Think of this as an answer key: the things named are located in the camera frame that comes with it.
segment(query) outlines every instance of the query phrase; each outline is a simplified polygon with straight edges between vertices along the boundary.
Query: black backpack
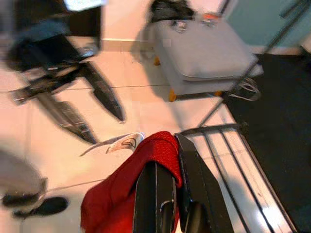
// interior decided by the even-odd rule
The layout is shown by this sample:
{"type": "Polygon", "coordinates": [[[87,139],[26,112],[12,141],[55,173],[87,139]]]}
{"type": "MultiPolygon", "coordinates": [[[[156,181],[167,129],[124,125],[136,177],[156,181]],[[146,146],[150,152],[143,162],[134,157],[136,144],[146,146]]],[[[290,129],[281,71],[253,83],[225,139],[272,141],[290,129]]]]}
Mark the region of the black backpack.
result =
{"type": "Polygon", "coordinates": [[[170,1],[155,0],[150,11],[152,13],[151,23],[162,20],[192,20],[194,11],[188,7],[186,0],[170,1]]]}

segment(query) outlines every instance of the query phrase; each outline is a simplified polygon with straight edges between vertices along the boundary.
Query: gray cushion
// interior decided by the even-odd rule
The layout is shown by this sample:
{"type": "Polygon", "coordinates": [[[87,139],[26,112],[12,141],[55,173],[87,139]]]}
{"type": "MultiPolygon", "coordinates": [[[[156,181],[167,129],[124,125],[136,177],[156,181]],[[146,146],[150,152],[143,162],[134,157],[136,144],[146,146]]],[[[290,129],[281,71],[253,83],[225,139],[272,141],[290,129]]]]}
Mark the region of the gray cushion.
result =
{"type": "Polygon", "coordinates": [[[167,56],[167,50],[159,42],[155,42],[155,51],[161,59],[161,68],[176,95],[228,91],[236,83],[236,80],[232,78],[208,79],[195,82],[186,81],[183,75],[174,68],[172,60],[167,56]]]}
{"type": "MultiPolygon", "coordinates": [[[[213,28],[200,21],[187,21],[184,33],[173,30],[171,23],[165,20],[153,26],[155,40],[165,47],[168,58],[184,80],[236,79],[257,60],[224,20],[213,28]]],[[[261,73],[261,66],[256,66],[251,75],[261,73]]]]}

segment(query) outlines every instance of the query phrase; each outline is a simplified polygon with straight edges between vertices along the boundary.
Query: black shoe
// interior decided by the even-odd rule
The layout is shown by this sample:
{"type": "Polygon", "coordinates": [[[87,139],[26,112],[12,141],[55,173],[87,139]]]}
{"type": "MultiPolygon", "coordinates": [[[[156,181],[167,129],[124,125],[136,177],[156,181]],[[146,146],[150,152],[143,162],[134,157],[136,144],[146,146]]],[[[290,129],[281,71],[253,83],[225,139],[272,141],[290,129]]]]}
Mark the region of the black shoe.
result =
{"type": "Polygon", "coordinates": [[[38,201],[38,198],[39,194],[23,196],[5,195],[2,199],[2,204],[7,208],[14,208],[34,204],[38,201]]]}
{"type": "Polygon", "coordinates": [[[30,216],[50,216],[58,214],[68,207],[69,202],[63,197],[47,198],[38,207],[29,213],[22,211],[13,211],[14,217],[27,218],[30,216]]]}

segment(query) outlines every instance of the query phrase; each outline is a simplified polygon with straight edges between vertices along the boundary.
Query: red towel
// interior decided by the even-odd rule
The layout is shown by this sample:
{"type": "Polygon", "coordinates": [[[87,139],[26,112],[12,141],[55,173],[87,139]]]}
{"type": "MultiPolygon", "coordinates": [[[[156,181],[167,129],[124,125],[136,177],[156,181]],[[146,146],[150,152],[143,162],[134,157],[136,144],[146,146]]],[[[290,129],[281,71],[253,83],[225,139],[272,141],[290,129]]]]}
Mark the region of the red towel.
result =
{"type": "Polygon", "coordinates": [[[155,133],[112,175],[87,192],[81,206],[81,227],[86,233],[132,233],[135,184],[150,161],[166,167],[175,176],[177,188],[181,187],[177,141],[169,132],[155,133]]]}

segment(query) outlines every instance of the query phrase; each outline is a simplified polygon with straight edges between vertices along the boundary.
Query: metal rack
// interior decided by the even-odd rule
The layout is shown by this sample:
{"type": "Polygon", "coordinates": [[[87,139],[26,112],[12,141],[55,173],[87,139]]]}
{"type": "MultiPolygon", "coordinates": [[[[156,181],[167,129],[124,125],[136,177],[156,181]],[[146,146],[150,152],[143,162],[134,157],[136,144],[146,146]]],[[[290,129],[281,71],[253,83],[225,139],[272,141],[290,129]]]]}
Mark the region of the metal rack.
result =
{"type": "MultiPolygon", "coordinates": [[[[296,0],[287,10],[285,10],[284,12],[281,13],[281,17],[282,18],[286,18],[289,15],[293,14],[294,11],[296,11],[295,15],[290,19],[290,21],[277,33],[277,35],[273,38],[273,40],[267,45],[266,49],[264,50],[263,54],[267,54],[268,52],[271,51],[271,49],[279,42],[283,39],[283,37],[290,31],[290,29],[301,19],[301,17],[306,13],[306,11],[310,8],[311,6],[311,0],[296,0]]],[[[288,214],[286,213],[284,207],[282,206],[280,200],[278,199],[276,193],[274,192],[271,184],[269,183],[266,175],[264,174],[262,168],[260,167],[259,162],[257,161],[256,157],[254,156],[254,154],[252,153],[252,151],[250,150],[244,136],[243,136],[243,131],[245,131],[245,128],[247,127],[246,125],[241,125],[241,124],[225,124],[225,125],[217,125],[217,126],[204,126],[205,123],[211,118],[211,116],[222,106],[223,103],[226,103],[228,101],[228,99],[230,98],[230,95],[236,90],[236,88],[240,85],[241,82],[243,82],[247,76],[250,74],[250,72],[252,71],[252,69],[257,65],[258,61],[253,62],[249,68],[244,72],[244,74],[239,78],[239,80],[235,83],[235,85],[231,88],[230,91],[224,93],[221,95],[221,99],[216,103],[216,105],[208,112],[208,114],[202,119],[202,121],[199,123],[199,125],[197,126],[197,128],[192,128],[192,129],[188,129],[185,131],[182,131],[181,134],[184,136],[191,136],[191,135],[202,135],[206,141],[207,147],[212,155],[213,161],[220,173],[220,176],[225,184],[225,187],[230,195],[230,198],[232,199],[233,205],[235,206],[237,213],[241,219],[241,222],[245,228],[246,232],[250,232],[249,227],[247,226],[247,223],[245,222],[244,217],[241,214],[241,210],[232,194],[232,191],[230,190],[230,187],[225,179],[225,175],[223,174],[222,170],[221,170],[221,165],[219,164],[219,161],[217,161],[216,159],[216,153],[213,149],[213,147],[211,146],[212,142],[211,139],[209,137],[210,133],[214,133],[214,132],[218,132],[221,134],[222,139],[224,140],[226,146],[229,149],[229,152],[236,164],[236,166],[238,167],[238,170],[240,172],[240,174],[243,177],[243,180],[245,181],[245,184],[247,186],[247,188],[249,189],[252,198],[254,199],[256,206],[258,207],[264,221],[266,222],[269,230],[274,233],[274,229],[271,226],[271,224],[269,223],[267,217],[265,216],[264,212],[263,212],[263,208],[257,198],[257,196],[254,193],[254,190],[252,189],[242,167],[241,164],[239,162],[239,160],[237,159],[237,156],[234,152],[234,150],[232,149],[230,143],[228,142],[228,139],[226,138],[224,132],[228,131],[228,130],[235,130],[240,139],[242,140],[244,146],[246,147],[254,165],[256,166],[259,174],[261,175],[261,177],[263,178],[266,186],[268,187],[271,195],[273,196],[275,202],[277,203],[280,211],[282,212],[286,222],[288,223],[289,227],[291,228],[292,232],[297,232],[297,229],[295,227],[295,225],[293,224],[293,222],[291,221],[291,219],[289,218],[288,214]]]]}

